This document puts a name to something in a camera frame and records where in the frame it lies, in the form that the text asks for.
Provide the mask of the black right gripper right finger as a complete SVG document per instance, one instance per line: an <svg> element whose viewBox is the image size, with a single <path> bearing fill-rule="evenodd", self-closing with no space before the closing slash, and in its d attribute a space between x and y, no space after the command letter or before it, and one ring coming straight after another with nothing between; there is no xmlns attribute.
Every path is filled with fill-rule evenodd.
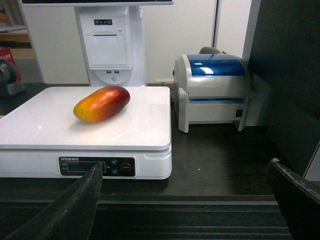
<svg viewBox="0 0 320 240"><path fill-rule="evenodd" d="M280 212L294 240L320 238L320 187L274 158L267 177Z"/></svg>

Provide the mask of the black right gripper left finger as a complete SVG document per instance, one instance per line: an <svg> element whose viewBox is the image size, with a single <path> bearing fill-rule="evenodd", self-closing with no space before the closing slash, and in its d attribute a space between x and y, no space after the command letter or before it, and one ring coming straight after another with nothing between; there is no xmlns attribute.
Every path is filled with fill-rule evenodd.
<svg viewBox="0 0 320 240"><path fill-rule="evenodd" d="M7 240L88 240L103 180L101 162L94 165Z"/></svg>

